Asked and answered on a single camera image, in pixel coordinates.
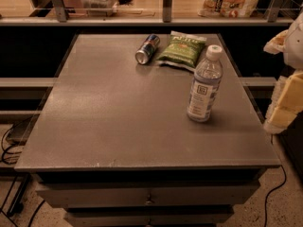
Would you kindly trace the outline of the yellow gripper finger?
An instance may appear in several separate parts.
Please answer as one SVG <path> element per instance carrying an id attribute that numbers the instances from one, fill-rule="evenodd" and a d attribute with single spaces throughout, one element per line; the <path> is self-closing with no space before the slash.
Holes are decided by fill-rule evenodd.
<path id="1" fill-rule="evenodd" d="M 264 47 L 263 50 L 270 54 L 278 54 L 284 50 L 284 44 L 288 30 L 283 30 L 272 38 Z"/>

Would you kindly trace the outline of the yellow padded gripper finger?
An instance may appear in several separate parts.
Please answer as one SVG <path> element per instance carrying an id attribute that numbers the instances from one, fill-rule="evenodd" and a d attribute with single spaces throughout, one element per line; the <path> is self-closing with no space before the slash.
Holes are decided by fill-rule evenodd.
<path id="1" fill-rule="evenodd" d="M 263 128 L 271 134 L 285 131 L 303 111 L 303 72 L 295 71 L 276 82 Z"/>

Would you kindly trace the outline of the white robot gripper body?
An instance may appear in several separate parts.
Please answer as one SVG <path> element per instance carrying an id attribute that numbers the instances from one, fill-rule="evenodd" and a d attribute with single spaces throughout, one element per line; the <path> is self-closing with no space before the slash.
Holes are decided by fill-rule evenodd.
<path id="1" fill-rule="evenodd" d="M 283 51 L 284 62 L 294 69 L 303 69 L 303 13 L 290 25 Z"/>

